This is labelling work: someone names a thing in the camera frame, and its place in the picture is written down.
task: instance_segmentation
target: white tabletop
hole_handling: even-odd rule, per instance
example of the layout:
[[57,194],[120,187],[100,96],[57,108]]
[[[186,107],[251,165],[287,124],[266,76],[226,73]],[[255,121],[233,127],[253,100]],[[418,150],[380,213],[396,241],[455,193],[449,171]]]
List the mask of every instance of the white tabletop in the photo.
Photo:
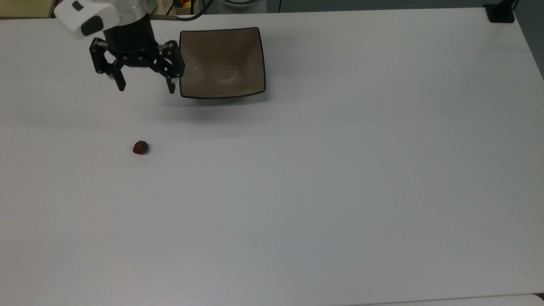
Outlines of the white tabletop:
[[90,38],[0,21],[2,306],[544,291],[544,82],[517,23],[475,8],[153,26],[159,42],[259,27],[267,91],[214,105],[125,68],[120,93]]

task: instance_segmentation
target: black clamp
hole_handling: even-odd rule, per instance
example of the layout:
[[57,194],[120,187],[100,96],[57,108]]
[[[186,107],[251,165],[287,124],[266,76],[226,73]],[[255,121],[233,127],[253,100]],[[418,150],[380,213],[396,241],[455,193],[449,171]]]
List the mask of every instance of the black clamp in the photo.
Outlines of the black clamp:
[[[121,72],[123,66],[149,67],[158,72],[166,78],[166,85],[171,94],[176,89],[175,82],[183,76],[185,70],[185,63],[175,40],[170,40],[164,45],[150,45],[136,52],[116,52],[110,50],[105,40],[95,38],[89,50],[95,71],[112,77],[120,91],[124,91],[127,84]],[[115,57],[113,63],[106,60],[106,51]]]

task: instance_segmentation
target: brown square plate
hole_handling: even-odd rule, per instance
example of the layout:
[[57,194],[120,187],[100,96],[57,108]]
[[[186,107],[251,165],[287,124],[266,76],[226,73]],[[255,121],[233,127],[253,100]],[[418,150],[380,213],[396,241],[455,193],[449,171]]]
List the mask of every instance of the brown square plate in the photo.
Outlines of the brown square plate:
[[181,31],[180,50],[185,62],[182,97],[243,97],[266,88],[259,28]]

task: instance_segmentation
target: cable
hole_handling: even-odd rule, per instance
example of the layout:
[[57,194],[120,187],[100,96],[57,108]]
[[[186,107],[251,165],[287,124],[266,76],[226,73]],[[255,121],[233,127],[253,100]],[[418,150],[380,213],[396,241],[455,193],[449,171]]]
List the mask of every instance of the cable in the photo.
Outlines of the cable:
[[176,0],[172,1],[172,5],[170,6],[170,8],[168,9],[168,11],[166,12],[166,15],[165,15],[165,16],[168,16],[168,14],[170,13],[170,11],[174,8],[174,4],[176,4]]
[[195,20],[197,19],[198,17],[202,16],[208,9],[209,7],[212,5],[214,0],[209,0],[208,4],[206,4],[204,6],[204,8],[196,15],[192,16],[192,17],[189,17],[189,18],[181,18],[181,17],[176,17],[176,20],[179,20],[179,21],[191,21],[191,20]]

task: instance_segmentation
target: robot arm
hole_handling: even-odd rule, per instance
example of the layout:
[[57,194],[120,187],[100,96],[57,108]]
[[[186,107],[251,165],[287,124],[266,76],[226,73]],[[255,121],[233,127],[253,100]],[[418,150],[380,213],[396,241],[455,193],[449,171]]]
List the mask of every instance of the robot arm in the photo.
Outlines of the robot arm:
[[[149,0],[64,0],[55,8],[55,16],[77,38],[104,32],[106,40],[92,41],[91,58],[95,71],[115,79],[120,91],[126,86],[121,68],[132,66],[161,74],[173,93],[185,64],[176,41],[164,45],[155,41],[149,8]],[[107,62],[106,51],[115,57],[113,63]]]

